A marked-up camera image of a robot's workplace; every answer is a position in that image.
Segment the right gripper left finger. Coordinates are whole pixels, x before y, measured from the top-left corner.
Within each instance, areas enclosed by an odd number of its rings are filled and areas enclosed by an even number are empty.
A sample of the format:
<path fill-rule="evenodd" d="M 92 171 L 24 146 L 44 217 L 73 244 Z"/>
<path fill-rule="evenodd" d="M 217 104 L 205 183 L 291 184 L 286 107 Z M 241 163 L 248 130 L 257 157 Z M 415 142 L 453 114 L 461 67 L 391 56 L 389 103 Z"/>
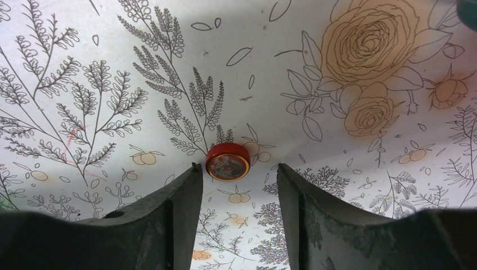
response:
<path fill-rule="evenodd" d="M 1 213 L 2 269 L 189 269 L 203 195 L 192 164 L 175 180 L 101 219 Z"/>

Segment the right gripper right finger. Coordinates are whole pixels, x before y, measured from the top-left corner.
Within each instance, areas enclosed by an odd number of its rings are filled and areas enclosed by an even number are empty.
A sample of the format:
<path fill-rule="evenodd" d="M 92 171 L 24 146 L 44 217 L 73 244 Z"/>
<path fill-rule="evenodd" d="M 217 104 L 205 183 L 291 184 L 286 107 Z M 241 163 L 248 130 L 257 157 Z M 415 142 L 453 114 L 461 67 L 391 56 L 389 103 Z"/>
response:
<path fill-rule="evenodd" d="M 422 210 L 391 219 L 277 169 L 291 269 L 475 269 L 476 211 Z"/>

